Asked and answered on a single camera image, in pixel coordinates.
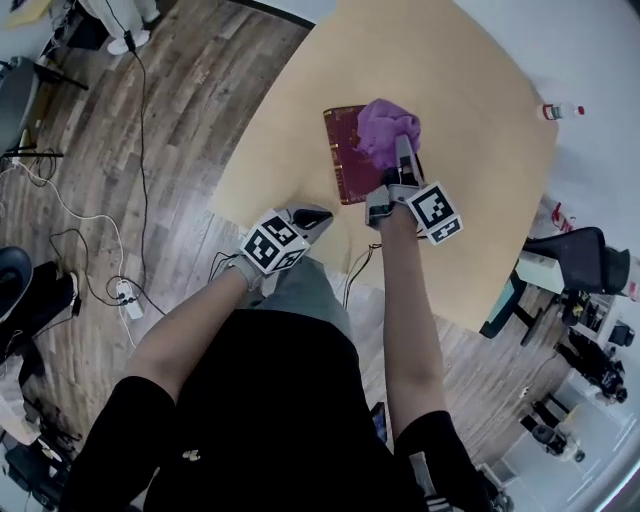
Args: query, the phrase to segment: black cable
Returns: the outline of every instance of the black cable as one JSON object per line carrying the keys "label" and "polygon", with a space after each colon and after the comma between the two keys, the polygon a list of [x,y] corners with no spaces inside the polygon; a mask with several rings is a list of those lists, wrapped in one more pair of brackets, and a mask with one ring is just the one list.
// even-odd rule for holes
{"label": "black cable", "polygon": [[[218,259],[218,256],[220,256],[221,254],[225,257],[220,260],[220,262],[218,263],[218,266],[214,270],[213,266],[216,264],[216,260]],[[222,265],[226,261],[232,260],[234,257],[235,256],[229,256],[228,254],[225,254],[222,251],[218,251],[216,255],[213,257],[213,261],[211,262],[211,269],[209,270],[209,280],[207,282],[210,283],[211,281],[213,281],[213,278],[216,277],[216,274],[220,269],[220,265]]]}
{"label": "black cable", "polygon": [[87,241],[85,240],[85,238],[82,236],[82,233],[80,233],[80,231],[78,231],[76,228],[69,228],[65,231],[62,231],[60,233],[52,233],[51,235],[49,235],[49,243],[51,244],[51,247],[53,247],[53,250],[56,252],[58,259],[62,262],[62,256],[60,255],[60,252],[58,252],[58,249],[56,248],[55,244],[53,243],[53,239],[55,237],[59,237],[59,236],[63,236],[66,235],[67,233],[71,233],[74,232],[76,233],[79,237],[80,240],[82,240],[82,244],[84,245],[84,250],[85,250],[85,260],[84,260],[84,277],[87,280],[87,286],[89,287],[89,291],[91,292],[91,295],[93,295],[96,299],[98,299],[100,302],[102,302],[105,306],[109,306],[109,307],[118,307],[118,306],[122,306],[123,304],[109,304],[106,300],[104,300],[102,297],[99,297],[96,292],[93,290],[93,286],[91,286],[91,280],[89,279],[89,246],[87,245]]}
{"label": "black cable", "polygon": [[140,292],[140,294],[137,297],[134,297],[133,300],[138,300],[138,298],[140,297],[140,295],[142,295],[145,299],[147,299],[147,302],[149,302],[149,304],[151,304],[154,308],[156,308],[156,310],[158,311],[158,313],[160,313],[162,316],[165,316],[166,313],[164,311],[162,311],[162,309],[160,309],[155,302],[153,302],[150,298],[149,295],[147,295],[147,292],[144,291],[144,289],[142,288],[142,286],[140,286],[138,283],[136,283],[135,281],[133,281],[132,279],[128,278],[127,276],[121,276],[121,275],[116,275],[116,276],[111,276],[109,278],[109,280],[107,281],[107,283],[104,285],[104,289],[107,292],[107,295],[112,298],[113,300],[118,300],[120,299],[120,297],[116,296],[116,295],[111,295],[111,292],[109,291],[109,285],[111,284],[111,281],[113,281],[114,279],[120,279],[122,281],[127,281],[129,283],[131,283],[132,285],[134,285],[138,291]]}
{"label": "black cable", "polygon": [[114,297],[113,295],[111,295],[111,293],[109,293],[109,289],[108,289],[109,283],[111,283],[111,281],[117,278],[129,281],[130,283],[134,284],[140,292],[138,293],[137,297],[134,297],[134,300],[138,300],[140,298],[140,295],[143,295],[149,301],[149,304],[151,304],[154,308],[156,308],[162,315],[165,315],[165,313],[149,298],[147,293],[144,291],[145,287],[147,286],[147,261],[145,259],[144,254],[145,254],[145,238],[147,234],[147,222],[148,222],[148,215],[149,215],[149,194],[147,192],[147,178],[146,178],[146,172],[144,169],[144,159],[146,156],[146,148],[144,143],[144,115],[147,110],[147,69],[144,67],[142,60],[140,59],[140,57],[135,51],[135,42],[133,42],[131,31],[125,29],[122,23],[120,23],[120,20],[113,12],[113,7],[111,7],[109,0],[105,0],[105,2],[107,3],[107,7],[109,7],[111,16],[113,16],[113,19],[116,20],[116,23],[122,29],[124,39],[127,43],[127,48],[129,48],[129,50],[131,51],[135,59],[138,61],[138,64],[140,65],[140,69],[142,70],[142,99],[140,102],[140,175],[142,177],[142,193],[144,195],[142,234],[140,237],[140,261],[142,264],[142,285],[139,285],[134,280],[125,276],[113,276],[111,279],[109,279],[109,281],[107,281],[105,288],[109,297],[111,297],[112,299],[117,299],[117,297]]}
{"label": "black cable", "polygon": [[360,275],[360,273],[365,269],[365,267],[371,261],[371,258],[373,257],[373,251],[375,251],[376,249],[380,249],[381,247],[382,247],[382,244],[369,245],[369,253],[367,254],[367,259],[364,260],[364,263],[360,266],[360,268],[355,273],[355,275],[351,279],[349,279],[349,281],[347,282],[347,286],[345,288],[345,293],[344,293],[344,307],[345,307],[345,309],[349,305],[349,294],[351,293],[351,285],[353,284],[353,282],[356,280],[356,278]]}
{"label": "black cable", "polygon": [[[50,152],[50,153],[55,153],[55,151],[53,150],[53,148],[47,148],[43,151],[44,152]],[[42,163],[45,161],[49,163],[49,172],[47,173],[46,176],[42,175]],[[29,170],[33,170],[33,168],[35,167],[35,173],[38,175],[38,178],[43,179],[43,180],[47,180],[47,181],[51,181],[51,179],[53,179],[53,177],[56,174],[56,171],[58,170],[58,162],[57,159],[52,157],[52,156],[39,156],[37,157],[29,166]],[[37,182],[35,181],[30,174],[27,174],[27,177],[29,178],[29,181],[31,181],[31,183],[33,183],[36,187],[38,188],[42,188],[45,187],[47,185],[47,183],[45,181],[40,181]]]}

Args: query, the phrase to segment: white sneaker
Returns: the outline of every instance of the white sneaker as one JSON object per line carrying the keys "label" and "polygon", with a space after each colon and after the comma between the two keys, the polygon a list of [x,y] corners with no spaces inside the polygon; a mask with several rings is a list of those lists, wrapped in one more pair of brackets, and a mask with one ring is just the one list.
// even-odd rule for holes
{"label": "white sneaker", "polygon": [[[139,48],[145,43],[149,42],[151,39],[151,33],[148,30],[141,30],[136,36],[133,38],[133,42],[136,43],[136,48]],[[123,55],[129,51],[127,48],[127,43],[124,41],[124,37],[114,39],[107,46],[107,51],[111,55]]]}

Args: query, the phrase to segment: black chair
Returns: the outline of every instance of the black chair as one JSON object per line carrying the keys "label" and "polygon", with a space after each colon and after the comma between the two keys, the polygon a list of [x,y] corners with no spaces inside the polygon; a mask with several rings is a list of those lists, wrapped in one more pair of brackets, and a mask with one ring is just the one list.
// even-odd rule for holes
{"label": "black chair", "polygon": [[33,265],[20,247],[0,249],[0,323],[4,322],[29,288]]}
{"label": "black chair", "polygon": [[[579,294],[572,292],[616,295],[622,292],[629,278],[631,267],[629,251],[616,251],[607,247],[604,234],[599,228],[577,229],[550,238],[529,238],[522,249],[558,261],[564,279],[564,289],[569,292],[570,297],[566,305],[568,312],[573,308],[574,302],[580,300]],[[520,345],[524,347],[531,341],[546,312],[558,302],[558,297],[554,297],[545,309],[540,308],[535,316],[531,316],[518,305],[526,286],[527,284],[518,278],[516,272],[512,272],[492,315],[482,326],[480,334],[486,338],[494,338],[506,325],[511,315],[515,314],[528,327]],[[566,317],[567,325],[574,320],[570,316],[563,315],[563,321]]]}
{"label": "black chair", "polygon": [[565,290],[617,295],[629,278],[629,251],[620,252],[607,247],[599,228],[582,228],[550,238],[527,239],[522,249],[557,260]]}

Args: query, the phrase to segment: wrist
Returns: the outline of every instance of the wrist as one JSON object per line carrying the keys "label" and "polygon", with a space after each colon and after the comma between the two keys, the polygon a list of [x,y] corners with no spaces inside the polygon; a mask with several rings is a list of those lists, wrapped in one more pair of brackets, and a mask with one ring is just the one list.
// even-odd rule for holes
{"label": "wrist", "polygon": [[262,285],[264,275],[243,254],[237,254],[227,265],[229,270],[234,270],[246,281],[248,289],[255,290]]}
{"label": "wrist", "polygon": [[391,215],[380,222],[380,235],[383,242],[385,239],[391,239],[394,242],[404,240],[417,242],[417,229],[416,218],[403,204],[396,204]]}

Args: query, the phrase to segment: book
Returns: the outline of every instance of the book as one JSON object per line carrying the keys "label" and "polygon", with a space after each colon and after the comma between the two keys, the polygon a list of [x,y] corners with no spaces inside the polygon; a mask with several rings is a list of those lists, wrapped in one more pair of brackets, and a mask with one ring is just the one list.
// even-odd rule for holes
{"label": "book", "polygon": [[380,186],[382,171],[358,151],[358,114],[365,105],[332,108],[324,111],[333,170],[338,182],[340,202],[362,203],[367,194]]}

